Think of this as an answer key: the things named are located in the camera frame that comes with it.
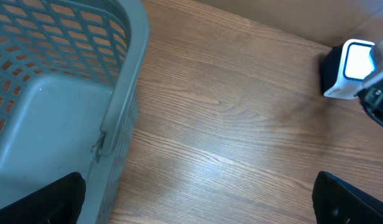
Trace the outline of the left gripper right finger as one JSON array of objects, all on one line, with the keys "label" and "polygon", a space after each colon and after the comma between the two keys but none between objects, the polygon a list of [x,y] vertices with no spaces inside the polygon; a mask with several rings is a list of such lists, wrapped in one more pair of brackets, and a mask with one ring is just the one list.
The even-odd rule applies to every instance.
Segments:
[{"label": "left gripper right finger", "polygon": [[383,202],[345,182],[321,171],[312,192],[317,224],[383,224]]}]

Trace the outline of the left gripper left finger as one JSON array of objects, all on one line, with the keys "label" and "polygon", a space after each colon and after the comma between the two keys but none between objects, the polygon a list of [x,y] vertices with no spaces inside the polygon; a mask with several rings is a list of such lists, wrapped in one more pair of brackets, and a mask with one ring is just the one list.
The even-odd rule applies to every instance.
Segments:
[{"label": "left gripper left finger", "polygon": [[85,201],[86,182],[79,172],[0,209],[0,223],[76,224]]}]

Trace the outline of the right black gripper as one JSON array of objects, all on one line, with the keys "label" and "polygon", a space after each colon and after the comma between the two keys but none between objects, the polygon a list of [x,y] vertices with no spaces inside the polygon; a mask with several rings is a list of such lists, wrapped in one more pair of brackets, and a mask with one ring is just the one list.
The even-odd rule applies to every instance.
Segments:
[{"label": "right black gripper", "polygon": [[373,119],[383,123],[383,80],[367,89],[363,88],[357,96],[362,107],[371,113]]}]

